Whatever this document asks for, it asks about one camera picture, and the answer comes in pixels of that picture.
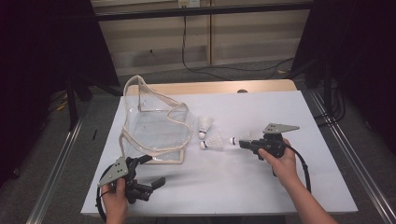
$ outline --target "person's left hand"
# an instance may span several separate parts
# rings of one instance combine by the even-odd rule
[[[102,193],[109,190],[111,190],[109,185],[102,186]],[[118,179],[116,191],[104,194],[102,199],[106,209],[106,223],[123,223],[128,213],[128,200],[125,197],[125,179]]]

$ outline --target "clear plastic bag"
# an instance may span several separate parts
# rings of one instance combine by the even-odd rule
[[[128,90],[137,86],[137,94]],[[155,163],[181,163],[192,136],[193,118],[186,104],[152,90],[140,76],[124,88],[125,122],[120,135],[124,157],[150,155]]]

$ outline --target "metal bracket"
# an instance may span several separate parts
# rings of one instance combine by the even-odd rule
[[[128,166],[126,165],[125,159],[123,157],[119,157],[99,181],[98,186],[102,187],[103,185],[113,182],[125,175],[128,175]]]
[[[291,126],[291,125],[285,125],[285,124],[274,124],[274,123],[269,123],[267,127],[262,131],[263,133],[285,133],[285,132],[290,132],[294,130],[299,130],[299,126]]]

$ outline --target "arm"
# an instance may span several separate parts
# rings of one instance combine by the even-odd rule
[[[115,192],[109,190],[109,185],[102,186],[102,192],[104,193],[102,199],[107,215],[106,224],[124,223],[128,212],[128,201],[125,197],[125,179],[120,178],[117,180]]]
[[[284,156],[279,159],[273,157],[264,149],[260,149],[259,153],[273,166],[276,176],[291,197],[303,223],[337,223],[322,208],[297,176],[296,159],[293,151],[286,148]]]

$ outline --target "electrical outlet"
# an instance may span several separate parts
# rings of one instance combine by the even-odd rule
[[[189,7],[200,7],[201,1],[200,0],[190,0]]]
[[[188,7],[188,6],[189,6],[189,0],[178,0],[179,8]]]

